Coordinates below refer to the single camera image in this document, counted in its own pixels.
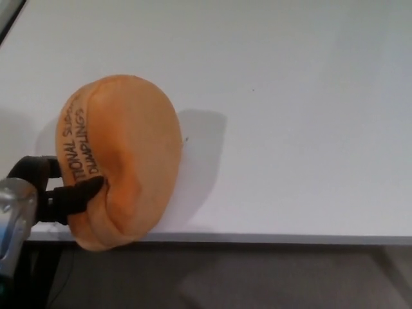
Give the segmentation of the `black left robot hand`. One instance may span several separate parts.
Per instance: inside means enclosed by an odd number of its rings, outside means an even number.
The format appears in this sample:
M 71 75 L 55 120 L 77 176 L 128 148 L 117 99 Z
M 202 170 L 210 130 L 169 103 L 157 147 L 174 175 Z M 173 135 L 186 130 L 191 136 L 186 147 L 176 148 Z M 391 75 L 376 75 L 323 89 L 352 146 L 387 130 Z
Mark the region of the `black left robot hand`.
M 55 156 L 24 156 L 8 173 L 9 178 L 19 178 L 37 190 L 37 210 L 34 223 L 57 222 L 68 224 L 68 216 L 85 212 L 88 202 L 103 188 L 105 179 L 94 176 L 74 185 L 46 189 L 48 180 L 62 178 Z

